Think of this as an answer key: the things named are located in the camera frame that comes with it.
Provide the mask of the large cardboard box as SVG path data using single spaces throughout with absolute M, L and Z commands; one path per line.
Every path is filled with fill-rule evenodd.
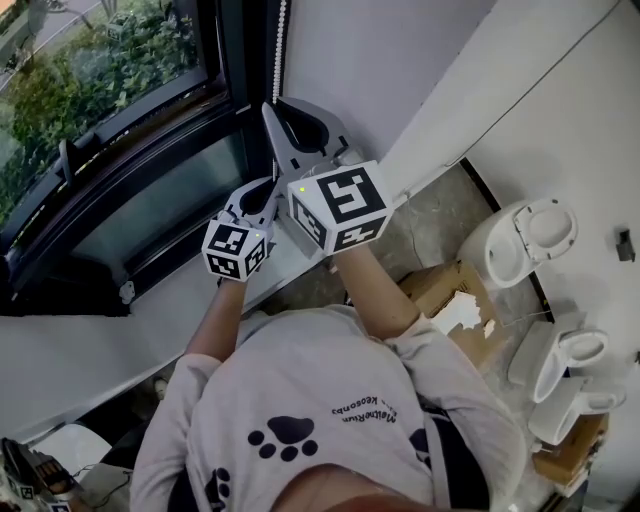
M 506 330 L 482 280 L 470 264 L 454 260 L 418 270 L 403 278 L 399 286 L 430 320 L 452 299 L 456 291 L 474 295 L 481 309 L 481 323 L 473 329 L 458 326 L 446 335 L 478 369 L 489 364 L 502 350 L 507 341 Z M 490 319 L 496 321 L 496 327 L 486 339 L 483 327 Z

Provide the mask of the torn white paper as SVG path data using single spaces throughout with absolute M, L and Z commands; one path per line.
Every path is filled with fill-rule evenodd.
M 449 334 L 458 326 L 473 329 L 481 323 L 481 309 L 474 295 L 456 291 L 431 321 L 444 334 Z

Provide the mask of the person's right forearm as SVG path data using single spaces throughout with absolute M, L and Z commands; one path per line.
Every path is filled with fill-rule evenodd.
M 379 340 L 397 338 L 420 317 L 420 310 L 368 246 L 337 253 L 333 262 L 369 336 Z

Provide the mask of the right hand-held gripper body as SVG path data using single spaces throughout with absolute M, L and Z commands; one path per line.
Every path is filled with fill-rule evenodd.
M 393 213 L 377 162 L 356 149 L 289 149 L 285 178 L 289 218 L 327 256 L 379 238 Z

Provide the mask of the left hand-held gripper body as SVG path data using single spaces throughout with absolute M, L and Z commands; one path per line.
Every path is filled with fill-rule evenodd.
M 209 273 L 221 279 L 246 282 L 270 256 L 275 242 L 275 214 L 246 220 L 222 210 L 212 218 L 201 246 Z

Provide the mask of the black wall bracket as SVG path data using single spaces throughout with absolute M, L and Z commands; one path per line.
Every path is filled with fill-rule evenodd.
M 634 262 L 636 251 L 631 239 L 631 232 L 628 228 L 617 229 L 615 233 L 615 248 L 618 259 L 621 262 Z

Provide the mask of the white toilet with tank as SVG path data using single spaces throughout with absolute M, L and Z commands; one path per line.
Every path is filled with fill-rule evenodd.
M 609 346 L 608 334 L 585 323 L 586 315 L 568 313 L 554 322 L 535 321 L 507 371 L 508 381 L 525 388 L 534 403 L 543 402 L 568 368 L 599 361 Z
M 553 392 L 538 403 L 528 428 L 539 440 L 558 445 L 580 416 L 610 413 L 626 400 L 626 388 L 604 378 L 563 378 Z

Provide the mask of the white toilet with raised lid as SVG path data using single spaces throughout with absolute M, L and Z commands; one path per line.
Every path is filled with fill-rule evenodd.
M 523 200 L 478 225 L 458 258 L 475 268 L 487 289 L 511 288 L 568 252 L 578 232 L 577 217 L 567 204 L 551 198 Z

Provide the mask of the small cardboard box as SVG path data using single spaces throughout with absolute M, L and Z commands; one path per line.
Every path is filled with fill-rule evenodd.
M 543 443 L 532 454 L 535 471 L 556 484 L 570 484 L 595 457 L 608 430 L 608 414 L 580 416 L 558 445 Z

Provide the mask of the person's left forearm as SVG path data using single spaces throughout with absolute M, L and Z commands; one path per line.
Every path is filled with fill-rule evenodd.
M 235 351 L 247 284 L 222 280 L 185 354 L 227 360 Z

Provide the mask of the dark window frame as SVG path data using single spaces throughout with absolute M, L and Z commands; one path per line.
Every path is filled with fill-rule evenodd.
M 197 254 L 271 173 L 260 109 L 291 3 L 0 0 L 1 316 L 124 316 L 122 284 L 136 298 Z

